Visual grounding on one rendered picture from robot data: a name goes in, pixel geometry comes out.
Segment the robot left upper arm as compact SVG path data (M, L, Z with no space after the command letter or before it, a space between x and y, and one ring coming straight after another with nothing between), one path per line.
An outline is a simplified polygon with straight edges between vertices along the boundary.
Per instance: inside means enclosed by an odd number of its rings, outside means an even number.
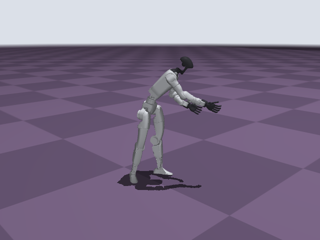
M174 90L174 88L172 88L172 89L169 90L168 96L169 96L170 98L174 98L176 95L178 95L178 94L176 93L176 91Z

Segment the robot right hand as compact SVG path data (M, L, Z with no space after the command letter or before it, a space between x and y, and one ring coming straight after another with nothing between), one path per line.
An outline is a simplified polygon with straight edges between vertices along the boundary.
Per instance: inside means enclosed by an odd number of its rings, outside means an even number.
M208 110L210 110L210 111L212 111L214 113L218 113L218 111L220 111L221 106L222 106L222 105L215 105L215 103L219 103L219 101L208 102L208 101L206 101L204 99L202 99L201 101L205 102L205 105L203 107L207 107Z

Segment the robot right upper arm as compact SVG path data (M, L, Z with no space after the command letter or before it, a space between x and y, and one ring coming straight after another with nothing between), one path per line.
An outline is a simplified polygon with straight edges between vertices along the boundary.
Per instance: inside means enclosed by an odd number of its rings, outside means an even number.
M184 97L184 92L182 90L181 85L178 83L176 77L173 74L168 74L166 77L166 81L169 85L172 86L172 88L175 90L175 92L179 95L181 100L186 100L187 98Z

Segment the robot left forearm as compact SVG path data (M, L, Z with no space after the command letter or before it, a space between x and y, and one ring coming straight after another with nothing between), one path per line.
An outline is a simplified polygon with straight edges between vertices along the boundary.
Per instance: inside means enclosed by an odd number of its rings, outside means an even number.
M174 100L175 102L177 102L177 103L178 103L179 105L181 105L181 106L187 107L188 104L189 104L188 102L182 100L178 94L175 95L175 97L173 98L173 100Z

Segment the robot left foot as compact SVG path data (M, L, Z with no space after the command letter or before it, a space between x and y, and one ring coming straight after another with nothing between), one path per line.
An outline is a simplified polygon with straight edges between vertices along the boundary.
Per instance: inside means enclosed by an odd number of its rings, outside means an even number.
M154 171L153 171L154 174L162 174L162 175L173 175L173 173L165 170L164 168L163 169L158 169L158 168L155 168Z

